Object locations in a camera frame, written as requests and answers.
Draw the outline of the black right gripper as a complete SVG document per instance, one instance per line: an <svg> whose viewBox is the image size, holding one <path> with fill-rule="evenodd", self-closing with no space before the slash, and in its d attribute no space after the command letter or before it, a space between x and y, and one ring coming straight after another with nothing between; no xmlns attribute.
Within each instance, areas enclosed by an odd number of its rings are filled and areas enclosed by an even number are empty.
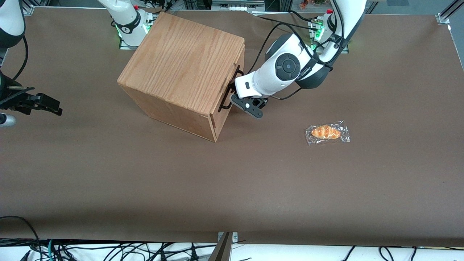
<svg viewBox="0 0 464 261"><path fill-rule="evenodd" d="M19 102L25 100L22 95L35 89L34 87L22 86L17 81L5 76L2 72L0 72L0 79L0 109L2 110L12 109ZM63 112L63 109L60 108L60 102L46 94L36 95L36 106L22 106L22 114L30 115L33 110L48 111L57 116L61 116Z"/></svg>

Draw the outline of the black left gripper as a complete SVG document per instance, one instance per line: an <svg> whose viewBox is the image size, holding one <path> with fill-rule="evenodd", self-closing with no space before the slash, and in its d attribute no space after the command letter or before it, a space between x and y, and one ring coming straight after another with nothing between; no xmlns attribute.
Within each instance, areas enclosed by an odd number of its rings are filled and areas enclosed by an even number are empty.
<svg viewBox="0 0 464 261"><path fill-rule="evenodd" d="M239 78L240 76L243 76L243 75L244 75L244 73L243 73L242 70L237 70L236 71L236 78ZM233 81L231 84L228 85L227 94L231 95L231 97L235 97L236 99L238 98L235 81Z"/></svg>

